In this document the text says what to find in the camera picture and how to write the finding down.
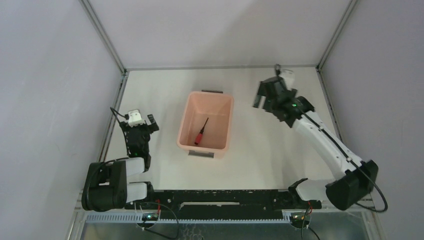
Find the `red handled screwdriver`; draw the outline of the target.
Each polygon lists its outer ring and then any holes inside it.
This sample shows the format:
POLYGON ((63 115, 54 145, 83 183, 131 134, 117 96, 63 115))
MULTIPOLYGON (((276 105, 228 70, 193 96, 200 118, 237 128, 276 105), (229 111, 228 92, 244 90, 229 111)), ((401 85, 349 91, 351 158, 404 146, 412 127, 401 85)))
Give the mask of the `red handled screwdriver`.
POLYGON ((204 130, 205 130, 205 127, 206 127, 206 124, 207 124, 208 120, 209 120, 209 118, 206 119, 206 121, 204 122, 203 127, 200 129, 199 133, 197 134, 197 136, 196 136, 196 138, 194 140, 194 144, 196 146, 198 146, 200 144, 200 142, 202 141, 204 130))

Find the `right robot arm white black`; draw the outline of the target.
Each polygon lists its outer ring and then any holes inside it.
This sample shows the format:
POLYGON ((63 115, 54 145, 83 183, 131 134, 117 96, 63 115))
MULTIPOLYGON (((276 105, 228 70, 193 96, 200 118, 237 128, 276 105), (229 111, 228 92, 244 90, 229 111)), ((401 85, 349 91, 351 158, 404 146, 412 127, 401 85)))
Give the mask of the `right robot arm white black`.
POLYGON ((285 79, 274 76, 259 83, 253 107, 273 114, 280 122, 302 135, 329 167, 332 180, 302 178, 289 190, 289 203, 302 208, 308 201, 329 201, 345 211, 373 190, 382 191, 376 184, 379 167, 373 160, 364 161, 354 154, 325 126, 314 106, 297 90, 288 89, 285 79))

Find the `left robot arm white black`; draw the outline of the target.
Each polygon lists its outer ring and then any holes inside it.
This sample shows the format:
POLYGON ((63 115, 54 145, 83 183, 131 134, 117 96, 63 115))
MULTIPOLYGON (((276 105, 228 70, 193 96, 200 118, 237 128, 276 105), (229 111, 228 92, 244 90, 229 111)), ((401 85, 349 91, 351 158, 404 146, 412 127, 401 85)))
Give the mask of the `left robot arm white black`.
POLYGON ((128 176, 144 173, 151 166, 149 141, 159 126, 152 114, 147 118, 150 124, 131 116, 128 121, 118 123, 124 136, 126 157, 89 165, 81 197, 84 210, 106 212, 122 209, 134 200, 145 209, 155 205, 157 196, 147 189, 146 183, 127 181, 128 176))

